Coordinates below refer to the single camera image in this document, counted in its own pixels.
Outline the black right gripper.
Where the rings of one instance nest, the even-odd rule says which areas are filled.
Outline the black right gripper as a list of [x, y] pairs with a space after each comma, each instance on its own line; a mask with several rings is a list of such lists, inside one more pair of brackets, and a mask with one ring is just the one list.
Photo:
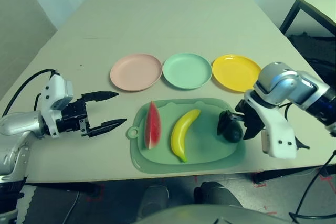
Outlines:
[[254, 138], [264, 128], [264, 123], [262, 121], [258, 121], [259, 116], [257, 112], [244, 99], [241, 99], [235, 106], [235, 111], [243, 115], [229, 110], [220, 113], [217, 125], [217, 134], [233, 132], [239, 132], [242, 134], [243, 130], [239, 122], [244, 121], [246, 132], [243, 140], [249, 140]]

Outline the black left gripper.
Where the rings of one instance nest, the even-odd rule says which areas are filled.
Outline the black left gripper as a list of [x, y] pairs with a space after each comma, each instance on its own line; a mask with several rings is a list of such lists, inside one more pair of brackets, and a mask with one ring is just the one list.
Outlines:
[[80, 131], [81, 136], [95, 137], [108, 133], [121, 124], [126, 119], [115, 119], [101, 123], [100, 126], [90, 127], [87, 119], [86, 102], [104, 101], [118, 96], [119, 94], [112, 91], [96, 91], [85, 93], [75, 102], [69, 103], [62, 111], [59, 119], [59, 132]]

